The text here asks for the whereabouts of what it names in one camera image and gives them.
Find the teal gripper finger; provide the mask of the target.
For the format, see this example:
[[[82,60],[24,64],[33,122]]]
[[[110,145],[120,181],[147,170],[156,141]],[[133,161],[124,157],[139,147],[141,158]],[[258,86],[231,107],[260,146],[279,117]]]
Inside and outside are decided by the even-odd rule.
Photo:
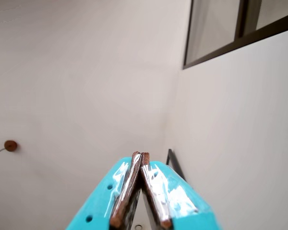
[[[153,230],[219,230],[212,208],[171,167],[141,154],[141,189]]]
[[[140,195],[141,153],[119,160],[74,216],[68,230],[130,230]]]

